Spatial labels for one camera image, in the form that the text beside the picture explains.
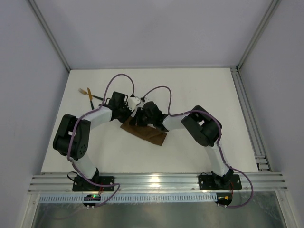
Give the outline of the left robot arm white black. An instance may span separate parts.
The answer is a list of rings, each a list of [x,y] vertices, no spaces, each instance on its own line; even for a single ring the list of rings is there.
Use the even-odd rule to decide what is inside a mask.
[[[92,180],[98,169],[86,154],[90,131],[104,123],[118,120],[124,123],[141,103],[140,98],[113,92],[97,109],[76,117],[66,114],[62,117],[53,140],[53,148],[72,163],[81,177]]]

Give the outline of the gold knife green handle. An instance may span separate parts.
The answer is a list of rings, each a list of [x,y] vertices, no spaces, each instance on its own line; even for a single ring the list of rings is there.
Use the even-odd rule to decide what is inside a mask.
[[[91,109],[92,109],[92,110],[94,110],[94,109],[95,109],[95,107],[94,107],[94,104],[93,104],[93,96],[92,96],[92,93],[91,93],[90,88],[87,88],[87,92],[88,92],[89,99],[90,99],[90,105],[91,105]]]

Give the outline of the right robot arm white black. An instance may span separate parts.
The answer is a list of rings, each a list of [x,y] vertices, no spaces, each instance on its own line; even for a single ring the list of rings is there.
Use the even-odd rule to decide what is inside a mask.
[[[222,125],[201,106],[180,114],[164,114],[154,102],[147,102],[136,110],[130,125],[144,127],[149,124],[161,132],[186,129],[195,142],[205,148],[214,182],[223,186],[230,183],[234,172],[227,164],[220,145]]]

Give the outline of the brown cloth napkin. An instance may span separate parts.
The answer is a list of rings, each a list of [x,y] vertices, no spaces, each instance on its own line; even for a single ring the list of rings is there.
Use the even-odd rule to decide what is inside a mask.
[[[120,128],[126,132],[142,139],[148,141],[154,145],[162,146],[167,133],[161,132],[156,128],[150,126],[137,126],[131,125],[131,118],[129,118],[125,123],[123,123]]]

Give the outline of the gold fork green handle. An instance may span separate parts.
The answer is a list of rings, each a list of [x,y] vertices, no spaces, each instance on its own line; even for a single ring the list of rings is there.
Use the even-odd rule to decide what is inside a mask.
[[[86,90],[83,90],[81,88],[78,89],[78,91],[84,95],[89,95],[89,93],[86,91]],[[99,99],[99,100],[103,100],[102,97],[99,97],[99,96],[96,96],[96,95],[91,95],[92,97],[96,98],[96,99]]]

